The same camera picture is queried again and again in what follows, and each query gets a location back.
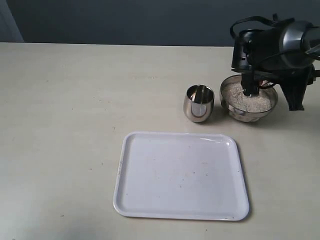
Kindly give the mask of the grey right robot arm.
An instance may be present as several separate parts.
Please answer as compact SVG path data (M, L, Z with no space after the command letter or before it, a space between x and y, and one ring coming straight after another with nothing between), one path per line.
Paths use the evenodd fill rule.
M234 50L231 67L241 74L245 96L280 85L290 111L304 110L308 85L320 76L314 61L320 59L320 28L293 18L282 21L258 19L270 29L231 32Z

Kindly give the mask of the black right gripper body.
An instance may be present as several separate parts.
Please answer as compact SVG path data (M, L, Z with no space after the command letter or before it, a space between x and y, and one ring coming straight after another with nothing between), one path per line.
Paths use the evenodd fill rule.
M253 29L248 62L256 81L303 75L316 60L315 27Z

